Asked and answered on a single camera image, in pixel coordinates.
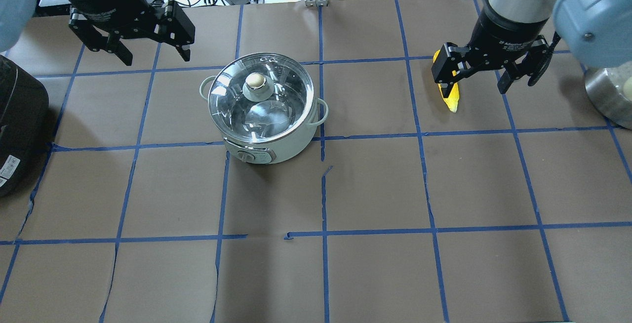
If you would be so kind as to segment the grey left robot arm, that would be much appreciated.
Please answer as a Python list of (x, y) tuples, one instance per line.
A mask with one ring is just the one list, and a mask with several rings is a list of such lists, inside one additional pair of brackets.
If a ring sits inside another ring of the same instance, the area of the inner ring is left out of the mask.
[[(68, 0), (70, 30), (88, 50), (106, 51), (127, 66), (133, 62), (123, 40), (148, 38), (173, 46), (181, 58), (191, 58), (196, 27), (174, 0)], [(38, 0), (0, 0), (1, 50), (18, 42)]]

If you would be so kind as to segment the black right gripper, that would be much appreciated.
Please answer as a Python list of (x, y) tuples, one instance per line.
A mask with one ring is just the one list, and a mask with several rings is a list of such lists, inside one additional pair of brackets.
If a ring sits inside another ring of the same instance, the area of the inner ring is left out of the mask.
[(523, 76), (529, 77), (528, 86), (537, 84), (561, 40), (558, 32), (553, 33), (551, 43), (540, 35), (547, 21), (515, 22), (492, 9), (481, 11), (467, 47), (445, 42), (436, 53), (431, 72), (441, 96), (449, 98), (455, 84), (469, 76), (465, 62), (468, 66), (481, 66), (483, 70), (498, 70), (505, 66), (497, 83), (501, 95)]

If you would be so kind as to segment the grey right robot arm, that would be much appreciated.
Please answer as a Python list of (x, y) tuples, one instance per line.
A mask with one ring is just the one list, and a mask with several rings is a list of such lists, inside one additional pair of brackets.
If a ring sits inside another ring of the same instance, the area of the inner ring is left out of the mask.
[(632, 0), (481, 0), (470, 41), (445, 42), (432, 73), (442, 97), (481, 71), (503, 70), (501, 94), (526, 76), (528, 86), (546, 72), (556, 45), (565, 41), (585, 66), (618, 67), (632, 55)]

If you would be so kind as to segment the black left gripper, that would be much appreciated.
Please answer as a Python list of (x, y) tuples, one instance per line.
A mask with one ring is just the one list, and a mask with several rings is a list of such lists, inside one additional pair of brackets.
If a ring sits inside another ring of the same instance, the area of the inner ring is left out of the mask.
[[(146, 0), (69, 1), (85, 16), (72, 14), (69, 28), (88, 50), (104, 50), (131, 66), (133, 54), (120, 37), (149, 38), (173, 46), (185, 62), (191, 59), (190, 46), (196, 40), (196, 27), (174, 0), (165, 5), (150, 5)], [(111, 34), (102, 35), (95, 27)]]

